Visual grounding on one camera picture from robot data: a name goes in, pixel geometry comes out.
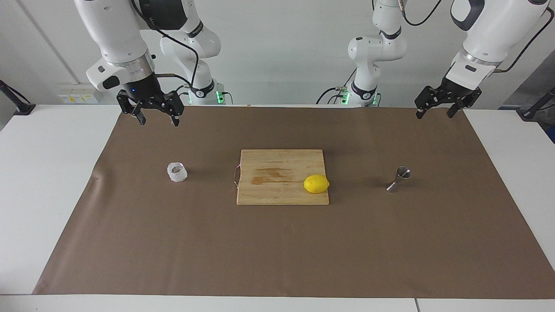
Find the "brown mat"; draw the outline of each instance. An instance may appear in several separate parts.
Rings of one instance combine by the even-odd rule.
[[[119,118],[35,294],[555,298],[463,113],[187,107],[178,128],[145,113]],[[330,205],[237,206],[241,150],[270,148],[323,149]],[[400,165],[413,177],[389,194]]]

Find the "yellow lemon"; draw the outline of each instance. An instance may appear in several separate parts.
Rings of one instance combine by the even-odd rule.
[[[314,174],[306,178],[302,186],[304,186],[310,193],[318,194],[325,192],[325,190],[327,190],[330,186],[330,182],[325,176],[321,174]]]

